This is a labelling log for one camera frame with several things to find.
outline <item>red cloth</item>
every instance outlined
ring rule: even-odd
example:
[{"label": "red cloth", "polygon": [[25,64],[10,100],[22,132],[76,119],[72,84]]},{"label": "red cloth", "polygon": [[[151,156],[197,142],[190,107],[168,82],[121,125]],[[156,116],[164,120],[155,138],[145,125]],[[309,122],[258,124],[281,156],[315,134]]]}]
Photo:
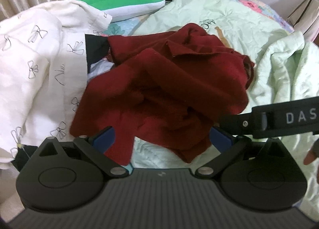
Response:
[{"label": "red cloth", "polygon": [[214,122],[248,104],[254,64],[196,24],[108,41],[119,66],[88,84],[70,133],[92,136],[113,126],[105,155],[120,165],[130,162],[134,136],[189,163],[211,145]]}]

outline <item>hand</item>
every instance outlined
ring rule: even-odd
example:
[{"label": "hand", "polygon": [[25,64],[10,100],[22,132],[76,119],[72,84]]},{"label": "hand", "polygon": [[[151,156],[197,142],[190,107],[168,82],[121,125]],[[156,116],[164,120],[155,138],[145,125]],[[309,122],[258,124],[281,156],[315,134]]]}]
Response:
[{"label": "hand", "polygon": [[[308,154],[306,155],[303,164],[304,165],[309,165],[310,163],[314,162],[317,159],[317,155],[313,152],[311,149]],[[317,183],[319,184],[319,172],[317,172]]]}]

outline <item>black line drawing of bow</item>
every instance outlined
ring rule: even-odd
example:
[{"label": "black line drawing of bow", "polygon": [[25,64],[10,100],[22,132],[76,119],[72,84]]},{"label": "black line drawing of bow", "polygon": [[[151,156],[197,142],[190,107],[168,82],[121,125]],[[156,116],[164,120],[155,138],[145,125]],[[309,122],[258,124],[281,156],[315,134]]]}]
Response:
[{"label": "black line drawing of bow", "polygon": [[98,36],[101,36],[103,34],[101,31],[96,31],[96,30],[93,30],[93,33]]},{"label": "black line drawing of bow", "polygon": [[62,64],[62,66],[60,66],[60,70],[54,70],[54,71],[55,71],[55,72],[58,72],[58,74],[55,75],[54,78],[56,79],[56,81],[57,81],[58,83],[60,83],[61,85],[64,86],[64,84],[58,80],[58,77],[59,77],[59,76],[64,75],[64,64]]},{"label": "black line drawing of bow", "polygon": [[80,105],[80,102],[78,101],[78,99],[77,99],[76,97],[74,97],[74,98],[71,100],[71,103],[72,103],[72,105],[75,105],[75,106],[72,108],[72,110],[73,110],[74,112],[76,112],[77,109],[78,109],[78,106]]},{"label": "black line drawing of bow", "polygon": [[59,126],[55,130],[50,131],[50,135],[62,140],[66,136],[66,133],[64,132],[65,129],[66,123],[60,122]]},{"label": "black line drawing of bow", "polygon": [[13,147],[10,149],[10,153],[12,155],[13,158],[15,158],[15,156],[17,155],[19,149],[22,149],[26,155],[28,156],[28,158],[30,159],[30,156],[28,155],[28,153],[25,151],[24,147],[23,147],[23,144],[20,142],[21,141],[21,137],[22,137],[22,134],[21,134],[21,127],[17,126],[15,128],[15,130],[12,130],[11,131],[11,135],[14,139],[14,141],[16,142],[17,146],[16,147]]},{"label": "black line drawing of bow", "polygon": [[73,52],[79,55],[83,55],[84,49],[80,49],[80,47],[83,45],[83,42],[75,42],[73,48],[71,45],[67,44],[70,48],[67,49],[68,52]]},{"label": "black line drawing of bow", "polygon": [[40,36],[42,39],[47,35],[46,30],[41,30],[37,25],[33,27],[33,30],[31,31],[31,36],[28,39],[28,42],[35,42]]},{"label": "black line drawing of bow", "polygon": [[7,51],[11,48],[11,41],[9,39],[9,36],[4,35],[4,41],[0,43],[0,48],[2,51]]},{"label": "black line drawing of bow", "polygon": [[35,73],[39,72],[38,65],[35,65],[33,61],[28,61],[28,66],[29,66],[29,79],[34,79],[35,78]]}]

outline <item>green and white pillow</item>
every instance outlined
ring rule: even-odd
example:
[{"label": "green and white pillow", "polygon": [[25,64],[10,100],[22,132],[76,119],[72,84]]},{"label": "green and white pillow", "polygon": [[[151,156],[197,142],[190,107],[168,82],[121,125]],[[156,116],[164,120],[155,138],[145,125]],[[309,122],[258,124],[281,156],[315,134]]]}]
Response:
[{"label": "green and white pillow", "polygon": [[159,10],[165,0],[81,0],[111,15],[112,22],[145,15]]}]

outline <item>white fabric with bow print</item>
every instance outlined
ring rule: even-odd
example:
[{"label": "white fabric with bow print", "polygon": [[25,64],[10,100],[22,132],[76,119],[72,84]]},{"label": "white fabric with bow print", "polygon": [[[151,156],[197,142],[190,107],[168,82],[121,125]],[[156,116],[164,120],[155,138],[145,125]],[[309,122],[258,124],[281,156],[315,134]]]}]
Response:
[{"label": "white fabric with bow print", "polygon": [[0,168],[23,145],[73,139],[69,128],[87,85],[85,34],[102,33],[111,20],[82,1],[62,0],[0,22]]}]

